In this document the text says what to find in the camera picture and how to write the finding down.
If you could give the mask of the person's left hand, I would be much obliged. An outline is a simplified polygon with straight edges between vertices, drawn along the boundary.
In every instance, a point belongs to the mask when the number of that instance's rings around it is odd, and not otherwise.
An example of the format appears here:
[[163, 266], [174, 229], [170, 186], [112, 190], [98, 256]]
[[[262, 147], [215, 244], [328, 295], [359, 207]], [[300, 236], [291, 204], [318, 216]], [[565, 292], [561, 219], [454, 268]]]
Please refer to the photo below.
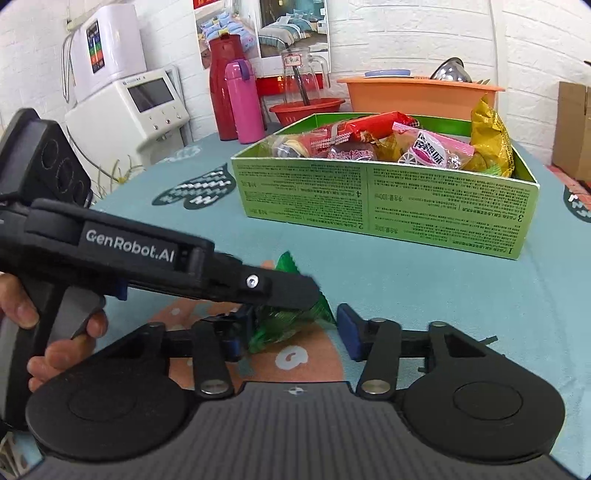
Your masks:
[[[1, 273], [1, 312], [24, 329], [32, 329], [39, 322], [38, 312], [20, 281], [5, 273]], [[43, 355], [31, 357], [27, 364], [31, 375], [29, 390], [35, 392], [52, 378], [88, 358], [95, 349], [96, 340], [103, 337], [107, 329], [106, 314], [99, 310], [89, 318], [84, 333], [73, 339], [57, 340]]]

